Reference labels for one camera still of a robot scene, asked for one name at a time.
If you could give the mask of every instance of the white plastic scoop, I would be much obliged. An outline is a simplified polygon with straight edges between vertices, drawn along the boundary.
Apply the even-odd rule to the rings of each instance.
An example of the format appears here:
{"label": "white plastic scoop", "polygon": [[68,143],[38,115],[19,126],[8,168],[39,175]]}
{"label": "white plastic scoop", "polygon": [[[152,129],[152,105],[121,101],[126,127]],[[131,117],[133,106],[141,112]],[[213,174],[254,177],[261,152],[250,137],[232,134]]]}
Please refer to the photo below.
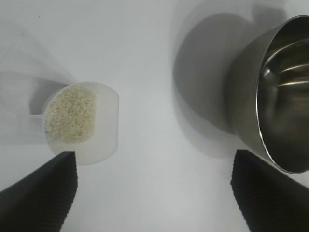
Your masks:
{"label": "white plastic scoop", "polygon": [[[80,85],[95,93],[96,95],[96,119],[93,136],[78,144],[67,144],[50,136],[46,136],[44,121],[46,111],[51,103],[64,90]],[[118,118],[119,118],[119,96],[111,88],[95,82],[81,82],[66,86],[56,94],[50,97],[46,104],[45,113],[42,115],[32,115],[32,122],[41,127],[42,133],[45,133],[47,142],[51,150],[57,155],[63,151],[75,151],[76,163],[78,165],[89,165],[103,161],[111,156],[118,147]]]}

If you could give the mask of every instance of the metal bowl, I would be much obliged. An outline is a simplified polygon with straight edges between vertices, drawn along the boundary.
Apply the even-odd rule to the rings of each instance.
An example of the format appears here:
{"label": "metal bowl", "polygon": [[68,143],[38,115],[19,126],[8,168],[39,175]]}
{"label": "metal bowl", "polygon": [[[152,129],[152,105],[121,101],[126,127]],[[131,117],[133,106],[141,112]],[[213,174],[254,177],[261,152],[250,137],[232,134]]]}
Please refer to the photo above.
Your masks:
{"label": "metal bowl", "polygon": [[253,153],[288,173],[309,170],[309,16],[254,40],[225,88],[231,127]]}

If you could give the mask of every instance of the white surface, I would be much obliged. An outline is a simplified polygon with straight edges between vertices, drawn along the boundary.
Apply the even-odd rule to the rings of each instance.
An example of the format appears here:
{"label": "white surface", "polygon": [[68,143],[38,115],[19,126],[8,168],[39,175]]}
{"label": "white surface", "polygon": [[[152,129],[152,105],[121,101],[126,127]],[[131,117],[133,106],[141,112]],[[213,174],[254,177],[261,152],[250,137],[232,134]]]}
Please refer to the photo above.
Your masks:
{"label": "white surface", "polygon": [[[63,232],[248,232],[229,184],[233,156],[244,145],[209,122],[217,117],[205,120],[187,107],[172,74],[182,40],[199,21],[220,13],[215,18],[223,25],[234,18],[226,31],[208,20],[203,35],[213,43],[202,60],[211,70],[205,105],[218,114],[216,80],[226,51],[237,50],[243,35],[309,14],[307,0],[267,2],[0,1],[2,20],[28,30],[77,81],[101,82],[120,96],[118,151],[78,168],[79,188]],[[42,144],[0,145],[0,151],[1,189],[53,157]],[[294,177],[308,185],[307,176]]]}

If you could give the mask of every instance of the rice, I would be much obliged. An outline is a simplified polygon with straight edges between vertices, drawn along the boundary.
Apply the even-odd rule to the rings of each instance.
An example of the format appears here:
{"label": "rice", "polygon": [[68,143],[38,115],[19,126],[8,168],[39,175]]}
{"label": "rice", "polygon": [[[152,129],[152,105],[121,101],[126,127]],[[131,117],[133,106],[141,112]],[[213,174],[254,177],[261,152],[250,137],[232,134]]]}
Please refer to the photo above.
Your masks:
{"label": "rice", "polygon": [[80,85],[61,92],[46,110],[47,136],[76,144],[89,140],[95,130],[96,94]]}

